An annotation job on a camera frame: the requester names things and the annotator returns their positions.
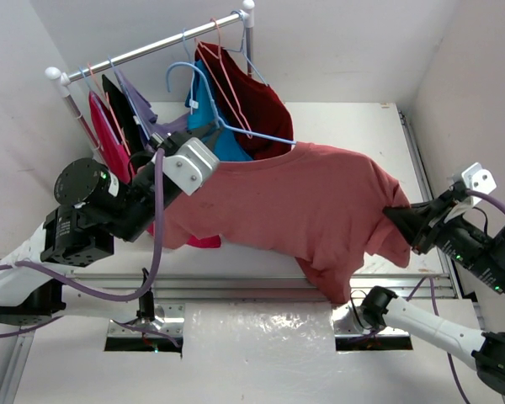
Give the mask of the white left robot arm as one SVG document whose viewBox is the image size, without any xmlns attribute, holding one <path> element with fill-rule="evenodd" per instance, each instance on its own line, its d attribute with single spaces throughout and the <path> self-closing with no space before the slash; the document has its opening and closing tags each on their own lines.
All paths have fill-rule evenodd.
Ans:
<svg viewBox="0 0 505 404">
<path fill-rule="evenodd" d="M 92 158 L 70 163 L 58 176 L 58 206 L 18 248 L 0 259 L 0 324 L 39 326 L 62 315 L 101 316 L 122 323 L 156 317 L 152 285 L 162 256 L 165 209 L 182 194 L 197 191 L 219 161 L 215 124 L 150 138 L 145 165 L 133 179 L 120 180 Z M 115 295 L 74 279 L 114 254 L 116 240 L 134 242 L 152 231 L 151 267 L 138 290 Z"/>
</svg>

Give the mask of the silver clothes rack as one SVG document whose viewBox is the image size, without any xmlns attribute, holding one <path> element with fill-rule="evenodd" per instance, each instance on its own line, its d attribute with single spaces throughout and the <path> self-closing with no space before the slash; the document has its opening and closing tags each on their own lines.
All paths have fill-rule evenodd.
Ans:
<svg viewBox="0 0 505 404">
<path fill-rule="evenodd" d="M 253 28 L 255 25 L 255 8 L 256 4 L 253 0 L 242 1 L 242 5 L 239 8 L 252 14 Z M 217 19 L 216 21 L 220 28 L 241 22 L 236 15 L 231 16 L 231 14 L 224 18 Z M 186 29 L 183 33 L 175 34 L 151 44 L 144 45 L 140 48 L 110 58 L 108 61 L 102 61 L 94 65 L 92 69 L 78 68 L 75 72 L 66 73 L 57 67 L 49 66 L 45 69 L 45 77 L 51 83 L 52 87 L 56 90 L 60 98 L 63 100 L 72 118 L 80 125 L 82 131 L 88 139 L 88 144 L 90 145 L 91 150 L 95 152 L 100 148 L 98 138 L 93 133 L 91 125 L 86 121 L 77 103 L 75 102 L 69 87 L 74 82 L 83 79 L 83 74 L 89 74 L 90 72 L 104 72 L 112 67 L 142 58 L 143 56 L 161 51 L 176 44 L 182 44 L 187 40 L 192 40 L 215 30 L 215 25 L 211 22 L 200 25 L 198 27 L 194 27 L 192 29 Z"/>
</svg>

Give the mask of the black t-shirt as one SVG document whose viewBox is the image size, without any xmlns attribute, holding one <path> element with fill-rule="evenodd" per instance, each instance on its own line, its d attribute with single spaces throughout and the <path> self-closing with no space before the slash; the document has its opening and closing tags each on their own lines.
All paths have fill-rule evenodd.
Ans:
<svg viewBox="0 0 505 404">
<path fill-rule="evenodd" d="M 110 106 L 123 131 L 126 144 L 129 148 L 129 154 L 134 155 L 138 152 L 143 152 L 145 150 L 145 138 L 141 126 L 136 122 L 127 97 L 105 75 L 102 76 L 102 84 L 103 90 L 109 95 Z"/>
</svg>

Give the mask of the magenta pink t-shirt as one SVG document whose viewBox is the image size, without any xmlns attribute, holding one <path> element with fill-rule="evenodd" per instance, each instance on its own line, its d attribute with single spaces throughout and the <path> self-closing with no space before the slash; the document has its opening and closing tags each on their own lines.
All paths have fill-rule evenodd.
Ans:
<svg viewBox="0 0 505 404">
<path fill-rule="evenodd" d="M 93 127 L 103 148 L 104 162 L 120 181 L 129 183 L 135 175 L 130 173 L 130 155 L 127 154 L 121 143 L 116 142 L 115 137 L 118 135 L 119 130 L 112 118 L 112 113 L 94 92 L 89 93 L 88 104 Z M 164 222 L 164 230 L 167 231 L 164 241 L 165 247 L 175 249 L 183 245 L 198 248 L 219 248 L 221 246 L 220 236 L 200 239 L 186 231 L 184 229 L 185 224 L 178 224 L 179 219 L 185 220 L 190 215 L 194 215 L 194 218 L 206 218 L 207 214 L 200 212 L 199 204 L 201 202 L 200 198 L 206 196 L 208 190 L 208 187 L 204 186 L 191 195 L 181 194 L 175 199 Z"/>
</svg>

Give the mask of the aluminium rail frame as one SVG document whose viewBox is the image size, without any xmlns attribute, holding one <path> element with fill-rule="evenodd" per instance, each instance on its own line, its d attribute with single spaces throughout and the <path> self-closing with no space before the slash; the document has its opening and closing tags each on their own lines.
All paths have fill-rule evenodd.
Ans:
<svg viewBox="0 0 505 404">
<path fill-rule="evenodd" d="M 286 107 L 296 140 L 361 152 L 397 178 L 411 202 L 429 196 L 395 104 Z M 151 260 L 150 240 L 117 242 L 117 253 L 82 269 L 79 281 L 111 292 L 132 288 Z M 470 314 L 475 326 L 447 267 L 437 252 L 412 255 L 407 270 L 366 255 L 352 278 L 354 301 L 377 284 L 402 295 L 439 274 L 439 313 L 451 321 Z M 173 316 L 184 316 L 165 324 L 184 332 L 183 354 L 106 352 L 107 337 L 127 330 L 102 318 L 64 317 L 18 337 L 0 403 L 463 403 L 446 354 L 421 339 L 411 337 L 410 350 L 336 351 L 333 327 L 350 309 L 332 309 L 293 258 L 223 242 L 164 252 L 160 271 L 154 293 Z"/>
</svg>

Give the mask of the light blue wire hanger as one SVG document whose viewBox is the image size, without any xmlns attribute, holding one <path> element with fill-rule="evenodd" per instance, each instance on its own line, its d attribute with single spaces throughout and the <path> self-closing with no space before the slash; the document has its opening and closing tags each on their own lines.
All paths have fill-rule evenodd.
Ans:
<svg viewBox="0 0 505 404">
<path fill-rule="evenodd" d="M 277 141 L 279 143 L 283 143 L 283 144 L 287 144 L 287 145 L 292 145 L 292 146 L 295 146 L 297 144 L 296 141 L 291 141 L 291 140 L 280 138 L 280 137 L 277 137 L 277 136 L 265 135 L 263 133 L 255 132 L 255 131 L 252 131 L 252 130 L 239 129 L 239 128 L 234 127 L 234 126 L 227 125 L 225 123 L 225 121 L 218 114 L 218 109 L 217 109 L 217 106 L 216 106 L 216 103 L 215 103 L 215 99 L 214 99 L 214 97 L 213 97 L 213 95 L 212 95 L 212 93 L 210 91 L 210 85 L 209 85 L 209 83 L 207 81 L 207 77 L 205 76 L 205 74 L 194 63 L 185 62 L 185 61 L 178 61 L 178 62 L 174 62 L 174 63 L 172 63 L 172 64 L 169 65 L 169 67 L 167 68 L 167 70 L 165 72 L 165 83 L 166 83 L 167 91 L 169 93 L 172 91 L 172 89 L 171 89 L 171 83 L 170 83 L 170 75 L 171 75 L 172 71 L 175 68 L 177 68 L 177 67 L 187 67 L 187 68 L 190 68 L 194 72 L 193 76 L 197 75 L 198 77 L 200 77 L 200 80 L 201 80 L 201 82 L 204 85 L 205 91 L 206 91 L 206 93 L 208 95 L 208 98 L 209 98 L 209 101 L 210 101 L 210 108 L 211 108 L 211 111 L 212 111 L 212 114 L 213 114 L 213 120 L 212 120 L 212 122 L 215 124 L 215 127 L 217 129 L 228 129 L 228 130 L 231 130 L 233 132 L 236 132 L 236 133 L 239 133 L 239 134 L 242 134 L 242 135 L 253 136 L 253 137 L 262 138 L 262 139 L 269 140 L 269 141 Z"/>
</svg>

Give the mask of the lavender purple t-shirt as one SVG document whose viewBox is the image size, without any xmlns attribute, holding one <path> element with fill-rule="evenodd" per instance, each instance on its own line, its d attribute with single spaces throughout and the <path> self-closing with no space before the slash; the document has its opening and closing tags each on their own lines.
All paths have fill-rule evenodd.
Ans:
<svg viewBox="0 0 505 404">
<path fill-rule="evenodd" d="M 183 114 L 170 123 L 158 123 L 158 115 L 153 112 L 152 105 L 137 91 L 125 77 L 124 73 L 120 69 L 115 68 L 114 75 L 130 106 L 143 146 L 147 145 L 151 135 L 154 133 L 168 136 L 173 132 L 188 129 L 188 113 Z"/>
</svg>

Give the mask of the blue hanger at rack end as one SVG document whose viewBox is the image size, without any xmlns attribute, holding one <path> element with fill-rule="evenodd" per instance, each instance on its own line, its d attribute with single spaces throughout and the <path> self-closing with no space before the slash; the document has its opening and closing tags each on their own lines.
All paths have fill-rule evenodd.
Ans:
<svg viewBox="0 0 505 404">
<path fill-rule="evenodd" d="M 242 22 L 242 37 L 240 40 L 239 47 L 236 49 L 226 48 L 228 53 L 241 54 L 246 61 L 247 75 L 250 78 L 257 78 L 260 82 L 267 86 L 268 83 L 264 79 L 260 71 L 255 67 L 253 63 L 253 25 L 252 25 L 252 14 L 246 12 L 242 9 L 235 9 L 231 11 L 231 16 L 236 15 L 238 19 Z"/>
</svg>

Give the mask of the dark red t-shirt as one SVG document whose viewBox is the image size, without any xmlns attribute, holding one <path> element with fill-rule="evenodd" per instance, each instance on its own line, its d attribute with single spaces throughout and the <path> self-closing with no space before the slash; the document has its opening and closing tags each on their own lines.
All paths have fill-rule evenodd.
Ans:
<svg viewBox="0 0 505 404">
<path fill-rule="evenodd" d="M 199 42 L 194 54 L 195 60 L 201 60 L 210 74 L 215 90 L 214 99 L 220 111 L 220 116 L 228 125 L 241 129 L 242 127 L 226 102 L 226 98 L 228 98 L 232 105 L 235 105 L 220 64 L 214 58 L 214 54 L 217 53 L 216 46 L 216 44 Z M 292 141 L 294 131 L 290 113 L 275 91 L 269 85 L 264 86 L 261 82 L 250 78 L 225 49 L 222 48 L 221 54 L 226 71 L 241 104 L 242 112 L 247 118 L 251 130 Z M 249 137 L 235 132 L 233 134 L 237 143 L 253 160 L 278 157 L 291 150 L 291 145 L 277 141 Z"/>
</svg>

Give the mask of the teal blue t-shirt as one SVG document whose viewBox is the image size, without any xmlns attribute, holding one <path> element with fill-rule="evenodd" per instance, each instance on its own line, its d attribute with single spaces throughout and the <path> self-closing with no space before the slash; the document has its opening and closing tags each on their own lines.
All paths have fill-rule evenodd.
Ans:
<svg viewBox="0 0 505 404">
<path fill-rule="evenodd" d="M 215 96 L 214 85 L 205 64 L 198 60 L 194 63 L 207 77 L 210 91 Z M 186 98 L 186 106 L 192 109 L 188 116 L 188 129 L 192 130 L 212 122 L 213 114 L 210 101 L 204 85 L 197 75 L 194 76 L 193 84 Z M 252 158 L 237 143 L 232 131 L 223 129 L 214 147 L 214 153 L 222 162 L 249 162 Z"/>
</svg>

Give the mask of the salmon pink t-shirt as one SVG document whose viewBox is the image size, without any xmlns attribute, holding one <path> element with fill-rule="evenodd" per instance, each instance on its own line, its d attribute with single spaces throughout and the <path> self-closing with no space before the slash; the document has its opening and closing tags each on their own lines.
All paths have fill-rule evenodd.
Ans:
<svg viewBox="0 0 505 404">
<path fill-rule="evenodd" d="M 301 142 L 278 157 L 221 163 L 199 190 L 166 208 L 163 245 L 221 236 L 282 253 L 342 304 L 366 255 L 409 264 L 410 247 L 384 214 L 408 204 L 399 182 L 371 158 Z"/>
</svg>

